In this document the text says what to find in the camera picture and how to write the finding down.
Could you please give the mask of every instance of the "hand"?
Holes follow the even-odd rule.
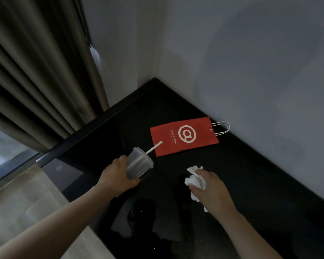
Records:
[[[196,173],[201,175],[206,181],[206,189],[202,191],[194,185],[190,185],[189,188],[215,218],[220,221],[224,217],[230,216],[231,213],[236,212],[225,184],[215,173],[209,173],[205,170],[197,170]]]
[[[138,185],[140,181],[138,178],[133,180],[127,179],[126,170],[126,156],[122,155],[103,170],[96,187],[101,191],[111,192],[114,197],[121,195],[126,190]]]

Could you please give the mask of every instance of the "logo on table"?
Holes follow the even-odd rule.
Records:
[[[183,125],[179,128],[179,137],[185,143],[192,143],[192,142],[194,142],[195,137],[196,137],[195,130],[189,125]]]

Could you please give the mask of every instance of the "forearm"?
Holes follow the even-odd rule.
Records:
[[[60,258],[115,195],[93,187],[0,248],[0,259]]]
[[[241,259],[282,259],[238,211],[216,215]]]

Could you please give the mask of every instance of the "white straw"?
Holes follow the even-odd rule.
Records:
[[[158,144],[156,144],[154,147],[152,147],[149,151],[145,152],[146,154],[150,153],[153,149],[155,149],[157,146],[160,146],[162,141],[160,141]]]

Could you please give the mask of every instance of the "red paper bag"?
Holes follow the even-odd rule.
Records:
[[[155,149],[156,156],[218,143],[209,117],[151,127],[150,133],[154,145],[163,141]]]

